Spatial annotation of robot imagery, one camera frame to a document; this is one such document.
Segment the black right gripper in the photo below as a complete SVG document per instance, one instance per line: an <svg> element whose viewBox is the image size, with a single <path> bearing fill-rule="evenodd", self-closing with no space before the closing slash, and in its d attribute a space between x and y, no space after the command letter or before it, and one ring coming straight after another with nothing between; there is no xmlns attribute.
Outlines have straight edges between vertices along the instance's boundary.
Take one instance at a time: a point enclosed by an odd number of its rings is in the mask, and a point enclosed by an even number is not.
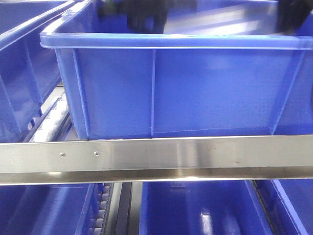
<svg viewBox="0 0 313 235"><path fill-rule="evenodd" d="M302 26L312 10L312 0L279 0L277 32L294 33Z"/></svg>

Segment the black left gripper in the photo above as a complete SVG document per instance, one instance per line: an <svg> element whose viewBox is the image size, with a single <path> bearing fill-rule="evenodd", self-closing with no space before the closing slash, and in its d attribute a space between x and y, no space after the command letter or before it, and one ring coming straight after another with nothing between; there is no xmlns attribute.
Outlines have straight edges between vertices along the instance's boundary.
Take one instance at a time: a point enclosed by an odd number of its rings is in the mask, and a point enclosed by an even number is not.
<svg viewBox="0 0 313 235"><path fill-rule="evenodd" d="M97 8L103 19L113 15L126 15L127 27L140 34L162 34L168 12L172 8L196 8L194 0L107 0Z"/></svg>

